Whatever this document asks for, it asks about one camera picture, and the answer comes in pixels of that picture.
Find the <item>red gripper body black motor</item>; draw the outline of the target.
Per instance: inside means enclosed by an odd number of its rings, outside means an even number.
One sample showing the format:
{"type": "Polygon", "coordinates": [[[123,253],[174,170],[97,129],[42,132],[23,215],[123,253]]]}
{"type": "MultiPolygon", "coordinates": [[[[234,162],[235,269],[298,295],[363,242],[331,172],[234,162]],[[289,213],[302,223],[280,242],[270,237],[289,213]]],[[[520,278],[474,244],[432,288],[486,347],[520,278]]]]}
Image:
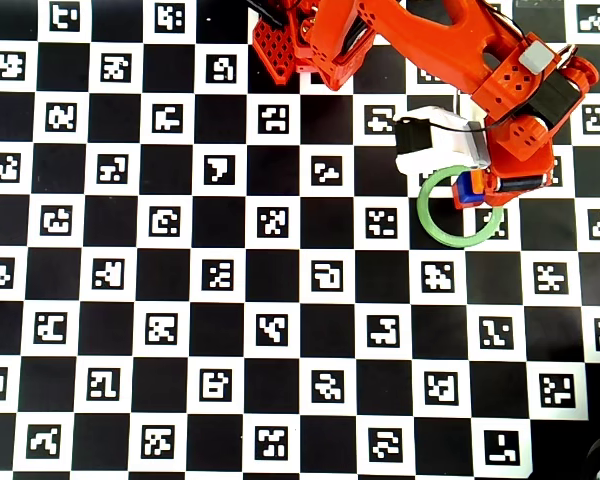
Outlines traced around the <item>red gripper body black motor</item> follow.
{"type": "Polygon", "coordinates": [[[544,186],[554,165],[551,136],[538,117],[510,118],[487,132],[491,164],[487,184],[495,193],[544,186]]]}

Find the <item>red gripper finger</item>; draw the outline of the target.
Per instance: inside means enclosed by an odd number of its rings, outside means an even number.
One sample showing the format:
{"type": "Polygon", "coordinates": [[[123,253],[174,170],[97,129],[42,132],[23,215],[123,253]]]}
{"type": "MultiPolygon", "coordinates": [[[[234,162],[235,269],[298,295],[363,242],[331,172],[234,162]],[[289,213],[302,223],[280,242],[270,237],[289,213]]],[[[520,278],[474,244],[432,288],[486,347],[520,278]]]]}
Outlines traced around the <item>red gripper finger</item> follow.
{"type": "Polygon", "coordinates": [[[484,201],[489,206],[504,206],[519,195],[548,185],[548,175],[501,178],[491,172],[484,177],[484,201]]]}

